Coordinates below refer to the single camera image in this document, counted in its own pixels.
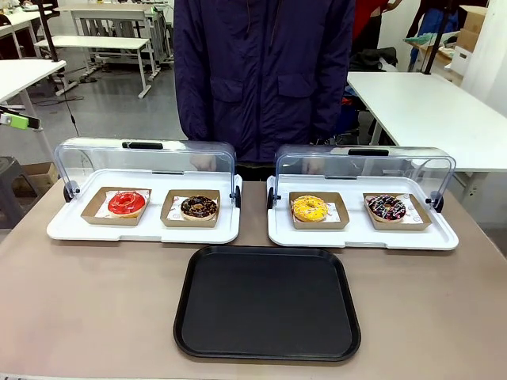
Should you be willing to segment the person's right hand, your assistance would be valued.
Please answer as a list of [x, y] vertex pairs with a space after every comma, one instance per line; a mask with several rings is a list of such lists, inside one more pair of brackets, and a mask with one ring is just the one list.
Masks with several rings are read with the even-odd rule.
[[214, 154], [192, 154], [190, 163], [198, 171], [215, 172], [216, 171], [216, 156]]

